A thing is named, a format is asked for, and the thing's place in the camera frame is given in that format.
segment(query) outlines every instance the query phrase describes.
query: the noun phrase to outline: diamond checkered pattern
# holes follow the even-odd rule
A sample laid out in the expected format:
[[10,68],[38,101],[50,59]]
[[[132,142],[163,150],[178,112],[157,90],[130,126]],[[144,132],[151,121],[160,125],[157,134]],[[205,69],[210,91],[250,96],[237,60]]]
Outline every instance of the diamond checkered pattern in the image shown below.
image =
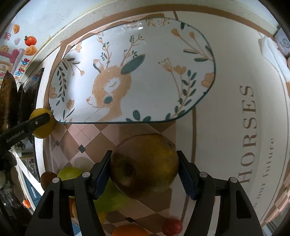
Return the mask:
[[262,226],[275,219],[283,209],[290,203],[290,161],[287,164],[283,184],[279,189],[278,195],[274,201],[274,205],[268,212]]
[[[55,172],[65,166],[89,171],[107,150],[122,140],[139,134],[160,133],[175,145],[175,121],[151,124],[60,124],[51,135],[51,156]],[[106,235],[124,224],[137,224],[149,235],[164,236],[161,226],[168,217],[171,189],[139,200],[131,200],[124,209],[109,212],[103,229]]]

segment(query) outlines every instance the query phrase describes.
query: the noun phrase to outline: ceramic plate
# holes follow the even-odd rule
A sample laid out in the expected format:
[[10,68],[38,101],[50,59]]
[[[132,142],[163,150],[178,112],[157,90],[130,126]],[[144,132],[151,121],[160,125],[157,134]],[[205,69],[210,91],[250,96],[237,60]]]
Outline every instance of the ceramic plate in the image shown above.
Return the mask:
[[72,47],[53,74],[49,103],[63,123],[169,121],[190,111],[214,78],[214,56],[200,31],[146,19]]

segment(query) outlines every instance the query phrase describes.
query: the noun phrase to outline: red cherry tomato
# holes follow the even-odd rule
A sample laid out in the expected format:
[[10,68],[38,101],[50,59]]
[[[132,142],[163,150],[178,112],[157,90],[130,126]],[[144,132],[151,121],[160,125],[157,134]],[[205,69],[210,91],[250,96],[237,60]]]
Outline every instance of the red cherry tomato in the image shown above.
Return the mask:
[[30,208],[31,207],[31,204],[30,204],[30,202],[27,200],[27,199],[25,199],[25,200],[23,200],[23,205],[26,207],[26,208]]
[[162,233],[166,236],[178,235],[182,229],[182,222],[178,219],[169,218],[162,225]]
[[35,45],[35,44],[37,43],[36,38],[33,37],[33,36],[28,36],[28,37],[25,36],[24,41],[25,41],[25,44],[26,44],[28,47],[31,46],[31,45]]

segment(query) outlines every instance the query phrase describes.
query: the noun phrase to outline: gripper logo text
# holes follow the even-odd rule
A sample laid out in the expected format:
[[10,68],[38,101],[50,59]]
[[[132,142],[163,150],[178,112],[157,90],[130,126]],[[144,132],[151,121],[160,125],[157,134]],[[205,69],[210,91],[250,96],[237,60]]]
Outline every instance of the gripper logo text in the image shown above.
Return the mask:
[[18,136],[20,136],[21,134],[24,134],[24,130],[22,130],[21,132],[18,132],[15,135],[12,135],[11,138],[6,139],[6,143],[9,143],[10,141],[12,141],[13,139],[17,138]]

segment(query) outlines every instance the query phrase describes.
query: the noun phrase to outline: screw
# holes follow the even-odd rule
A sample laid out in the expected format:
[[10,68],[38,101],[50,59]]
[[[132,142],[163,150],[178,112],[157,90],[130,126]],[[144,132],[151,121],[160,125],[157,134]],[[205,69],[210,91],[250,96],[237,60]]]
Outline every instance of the screw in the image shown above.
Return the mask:
[[84,173],[82,174],[82,176],[83,176],[84,178],[87,178],[87,177],[90,176],[90,172],[84,172]]
[[207,177],[207,173],[205,173],[205,172],[200,172],[200,177],[202,177],[202,178],[206,178],[206,177]]
[[54,184],[58,183],[58,182],[59,182],[59,178],[55,177],[55,178],[52,180],[52,182],[53,182]]
[[231,181],[232,183],[237,183],[238,180],[237,180],[235,177],[231,177],[231,178],[230,178],[230,181]]

